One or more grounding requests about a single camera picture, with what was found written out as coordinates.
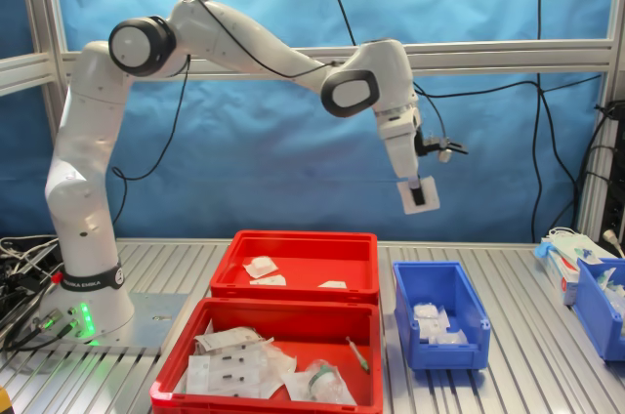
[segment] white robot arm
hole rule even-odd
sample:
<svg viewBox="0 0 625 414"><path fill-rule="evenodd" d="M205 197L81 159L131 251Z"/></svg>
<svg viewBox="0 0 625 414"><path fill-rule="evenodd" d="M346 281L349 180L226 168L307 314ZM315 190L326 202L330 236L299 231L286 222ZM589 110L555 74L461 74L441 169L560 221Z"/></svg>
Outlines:
<svg viewBox="0 0 625 414"><path fill-rule="evenodd" d="M40 314L59 310L76 319L76 331L65 339L93 339L133 315L122 286L105 171L133 81L174 75L188 55L235 71L277 74L320 94L335 116L371 106L396 175L407 179L399 184L405 212L438 207L434 180L420 182L417 173L417 153L432 149L424 146L412 71L399 42L364 43L345 63L322 64L223 4L180 0L166 20L122 22L107 43L89 43L74 66L46 184L64 270L61 286L40 308Z"/></svg>

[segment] blue storage box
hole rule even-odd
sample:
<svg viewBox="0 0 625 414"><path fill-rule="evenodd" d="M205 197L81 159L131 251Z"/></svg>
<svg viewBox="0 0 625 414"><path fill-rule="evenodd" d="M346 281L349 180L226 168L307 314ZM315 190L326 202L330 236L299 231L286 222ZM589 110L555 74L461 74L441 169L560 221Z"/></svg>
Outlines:
<svg viewBox="0 0 625 414"><path fill-rule="evenodd" d="M610 268L616 268L610 280L625 284L625 262L621 259L602 261L602 265L589 266L577 260L579 283L573 308L599 356L603 360L625 360L625 339L621 338L623 318L597 284L597 277Z"/></svg>
<svg viewBox="0 0 625 414"><path fill-rule="evenodd" d="M408 366L418 369L480 369L488 365L490 321L460 263L393 263L397 279L395 318ZM451 327L469 344L421 344L417 304L443 306Z"/></svg>

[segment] blue backdrop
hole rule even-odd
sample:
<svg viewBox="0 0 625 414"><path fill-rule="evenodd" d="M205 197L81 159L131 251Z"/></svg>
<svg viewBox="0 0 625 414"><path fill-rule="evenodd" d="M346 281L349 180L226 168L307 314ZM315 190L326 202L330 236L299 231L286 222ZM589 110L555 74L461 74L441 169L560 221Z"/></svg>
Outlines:
<svg viewBox="0 0 625 414"><path fill-rule="evenodd" d="M0 59L33 52L24 0L0 0ZM0 236L50 231L43 188L52 141L41 89L0 98Z"/></svg>
<svg viewBox="0 0 625 414"><path fill-rule="evenodd" d="M167 16L176 1L62 0L70 50L106 39L124 19ZM335 0L218 1L250 15L291 46L350 43ZM536 35L536 0L343 1L357 41L508 40ZM604 38L609 1L543 0L543 37ZM547 74L543 84L549 88L590 75ZM418 82L436 94L481 90L531 77L454 76ZM133 88L111 165L128 176L151 167L169 135L180 89L179 82ZM590 137L598 91L595 80L548 94L561 157L573 172ZM437 180L441 209L404 216L371 112L347 120L333 118L315 94L286 82L191 81L178 132L161 166L148 179L130 184L118 234L232 236L241 228L293 228L372 231L382 239L528 241L537 191L530 154L535 90L521 86L437 103L448 135L466 144L470 155L456 156L446 165L422 159L422 175L432 174ZM20 103L5 109L28 106ZM421 109L426 133L439 134L438 121L425 101ZM571 197L571 186L551 152L544 111L542 121L538 157L545 189L539 232L546 231ZM47 130L45 119L37 122L40 130ZM12 178L25 180L30 152L21 145L15 151L24 161L18 162ZM20 191L2 187L3 180L0 203L11 203L10 196ZM114 214L122 185L110 176L108 186ZM29 191L20 197L27 207L8 211L22 219L9 223L7 214L0 215L0 230L1 221L7 221L5 228L13 232L49 227L41 202L43 186L33 185Z"/></svg>

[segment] ribbed aluminum surface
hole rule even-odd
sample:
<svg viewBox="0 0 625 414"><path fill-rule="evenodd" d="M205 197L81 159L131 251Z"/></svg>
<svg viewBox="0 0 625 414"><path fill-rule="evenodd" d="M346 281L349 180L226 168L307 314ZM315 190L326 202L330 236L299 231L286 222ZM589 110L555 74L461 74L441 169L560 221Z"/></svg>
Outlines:
<svg viewBox="0 0 625 414"><path fill-rule="evenodd" d="M176 337L208 295L225 240L120 240L132 290L186 293ZM575 314L560 305L527 246L383 243L379 247L385 412L415 414L625 413L625 363L605 364ZM393 316L392 261L460 261L492 323L486 370L414 374L404 364ZM176 341L171 338L166 352ZM71 346L4 362L0 385L17 413L147 413L164 357L79 353Z"/></svg>

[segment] red plastic bin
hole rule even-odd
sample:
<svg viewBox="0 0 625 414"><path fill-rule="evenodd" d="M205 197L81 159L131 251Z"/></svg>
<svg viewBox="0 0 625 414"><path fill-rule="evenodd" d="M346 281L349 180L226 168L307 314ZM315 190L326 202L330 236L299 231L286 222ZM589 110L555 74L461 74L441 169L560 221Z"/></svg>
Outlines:
<svg viewBox="0 0 625 414"><path fill-rule="evenodd" d="M243 265L269 256L286 286L251 285ZM328 280L347 289L319 288ZM211 295L240 299L378 303L377 238L371 233L255 231L236 234L211 279Z"/></svg>
<svg viewBox="0 0 625 414"><path fill-rule="evenodd" d="M357 406L291 401L285 387L271 399L171 393L188 367L193 337L209 321L215 331L253 327L284 353L297 357L297 371L322 358L338 367ZM367 359L370 373L359 365L346 343L349 336ZM149 390L155 414L381 414L383 410L380 316L366 304L335 304L244 299L204 299L197 304L176 346Z"/></svg>

